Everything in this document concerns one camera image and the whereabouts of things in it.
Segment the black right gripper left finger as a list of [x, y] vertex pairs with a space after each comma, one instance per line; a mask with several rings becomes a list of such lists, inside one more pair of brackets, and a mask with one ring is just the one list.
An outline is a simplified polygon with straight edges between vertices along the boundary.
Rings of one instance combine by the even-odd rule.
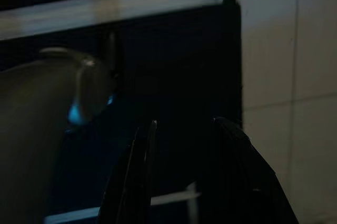
[[138, 128], [115, 164], [97, 224], [147, 224], [151, 205], [151, 168], [158, 121]]

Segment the black rug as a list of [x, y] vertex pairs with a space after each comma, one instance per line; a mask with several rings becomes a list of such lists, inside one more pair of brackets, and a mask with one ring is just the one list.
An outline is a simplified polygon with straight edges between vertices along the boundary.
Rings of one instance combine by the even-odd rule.
[[[0, 0], [0, 11], [59, 1]], [[119, 157], [153, 120], [152, 196], [192, 182], [203, 192], [213, 118], [242, 117], [237, 0], [0, 41], [0, 72], [38, 60], [49, 47], [97, 58], [114, 50], [118, 78], [100, 114], [64, 131], [44, 218], [100, 206]]]

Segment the long white tape strip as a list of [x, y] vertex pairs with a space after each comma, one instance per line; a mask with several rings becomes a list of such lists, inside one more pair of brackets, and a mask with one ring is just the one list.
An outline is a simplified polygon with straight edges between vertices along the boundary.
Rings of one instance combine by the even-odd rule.
[[0, 41], [168, 13], [222, 0], [65, 0], [0, 11]]

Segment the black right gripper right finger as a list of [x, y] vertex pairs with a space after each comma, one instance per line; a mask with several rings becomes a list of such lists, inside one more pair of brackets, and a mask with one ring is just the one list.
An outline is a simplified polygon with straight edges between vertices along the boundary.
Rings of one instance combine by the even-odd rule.
[[213, 118], [209, 140], [204, 224], [299, 224], [275, 171], [238, 125]]

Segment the short white tape strip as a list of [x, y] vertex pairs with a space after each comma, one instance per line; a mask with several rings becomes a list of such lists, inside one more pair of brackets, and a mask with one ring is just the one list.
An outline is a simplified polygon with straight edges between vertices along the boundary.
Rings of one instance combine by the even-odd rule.
[[[193, 182], [187, 186], [185, 191], [152, 197], [151, 206], [160, 206], [169, 203], [186, 201], [190, 224], [198, 224], [199, 213], [198, 213], [197, 198], [199, 196], [201, 196], [201, 193], [196, 191], [196, 183]], [[69, 211], [56, 215], [50, 215], [44, 218], [44, 224], [63, 224], [66, 222], [94, 218], [98, 216], [99, 210], [100, 207], [94, 207], [76, 211]]]

